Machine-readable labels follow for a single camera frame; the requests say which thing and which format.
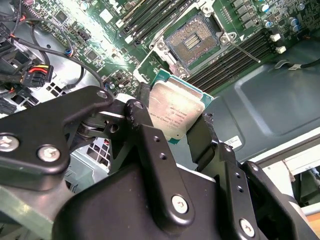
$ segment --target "silver screw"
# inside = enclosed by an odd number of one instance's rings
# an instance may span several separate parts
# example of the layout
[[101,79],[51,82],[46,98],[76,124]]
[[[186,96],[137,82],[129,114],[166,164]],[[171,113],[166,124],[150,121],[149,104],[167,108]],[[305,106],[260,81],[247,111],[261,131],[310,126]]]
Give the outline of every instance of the silver screw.
[[255,236],[254,228],[246,219],[240,219],[240,226],[244,233],[247,234],[249,237],[253,238]]
[[256,172],[259,171],[259,168],[258,168],[256,165],[254,165],[253,163],[251,163],[251,167],[252,167],[253,170],[255,170]]
[[225,43],[227,43],[229,40],[228,40],[228,38],[227,38],[226,36],[222,36],[222,37],[220,38],[220,41],[221,41],[223,44],[225,44]]
[[19,147],[19,141],[14,136],[0,136],[0,151],[12,152]]
[[185,214],[188,211],[188,204],[181,196],[175,195],[172,197],[172,204],[174,209],[180,213]]
[[97,91],[96,94],[103,99],[107,99],[108,95],[104,91]]
[[231,148],[229,146],[225,145],[224,147],[228,152],[231,152]]
[[165,46],[165,44],[163,42],[159,42],[157,46],[159,49],[162,49]]
[[60,151],[54,146],[43,146],[38,150],[38,157],[45,162],[54,162],[60,158]]

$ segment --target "capacitor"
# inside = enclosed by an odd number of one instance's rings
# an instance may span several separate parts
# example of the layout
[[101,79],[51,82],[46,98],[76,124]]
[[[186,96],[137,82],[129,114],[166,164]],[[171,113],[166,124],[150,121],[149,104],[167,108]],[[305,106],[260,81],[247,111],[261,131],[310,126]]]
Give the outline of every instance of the capacitor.
[[288,25],[290,26],[295,26],[298,25],[298,19],[294,18],[294,17],[290,17],[288,19]]
[[268,4],[262,4],[259,7],[260,12],[265,13],[269,10],[269,5]]
[[305,5],[303,4],[303,3],[300,3],[299,5],[298,5],[298,10],[299,11],[302,11],[303,9],[305,9]]
[[294,33],[299,32],[299,29],[300,29],[299,25],[295,25],[295,26],[291,26],[291,27],[290,27],[290,30],[291,30],[292,32],[294,32]]
[[271,24],[271,22],[269,22],[268,20],[264,20],[264,21],[263,21],[263,26],[264,26],[266,29],[269,29],[269,28],[271,28],[272,24]]
[[83,11],[88,10],[89,7],[90,7],[90,5],[89,5],[89,3],[86,2],[86,1],[82,1],[82,2],[80,3],[80,9],[83,10]]

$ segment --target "yellow wire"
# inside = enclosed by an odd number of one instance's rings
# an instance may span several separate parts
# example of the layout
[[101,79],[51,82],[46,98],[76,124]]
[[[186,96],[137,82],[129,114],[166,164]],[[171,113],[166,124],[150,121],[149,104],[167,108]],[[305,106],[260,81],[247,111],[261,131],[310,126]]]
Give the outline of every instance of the yellow wire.
[[35,68],[49,68],[49,66],[47,66],[47,65],[38,65],[38,66],[35,66]]

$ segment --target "electrolytic capacitor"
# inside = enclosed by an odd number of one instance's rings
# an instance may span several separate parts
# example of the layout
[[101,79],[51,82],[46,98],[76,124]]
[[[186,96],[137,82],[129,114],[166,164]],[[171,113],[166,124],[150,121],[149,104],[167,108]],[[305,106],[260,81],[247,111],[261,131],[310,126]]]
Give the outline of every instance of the electrolytic capacitor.
[[299,27],[299,25],[295,25],[295,26],[291,26],[290,27],[290,30],[292,31],[292,32],[299,32],[299,29],[300,29],[300,27]]
[[269,28],[271,28],[272,24],[271,24],[271,22],[269,22],[268,20],[264,20],[264,21],[263,21],[263,26],[264,26],[266,29],[269,29]]
[[269,5],[268,4],[262,4],[259,7],[260,12],[265,13],[269,10]]
[[290,17],[288,19],[288,25],[290,26],[295,26],[298,25],[298,19],[294,18],[294,17]]

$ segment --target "white connector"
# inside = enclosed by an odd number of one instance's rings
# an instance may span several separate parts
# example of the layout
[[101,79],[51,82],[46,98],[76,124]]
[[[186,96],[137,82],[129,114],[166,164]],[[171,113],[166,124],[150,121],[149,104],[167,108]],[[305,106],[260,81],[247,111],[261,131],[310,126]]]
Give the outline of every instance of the white connector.
[[277,41],[279,41],[281,39],[281,36],[280,36],[279,33],[277,33],[277,34],[271,35],[270,39],[271,39],[272,42],[277,42]]

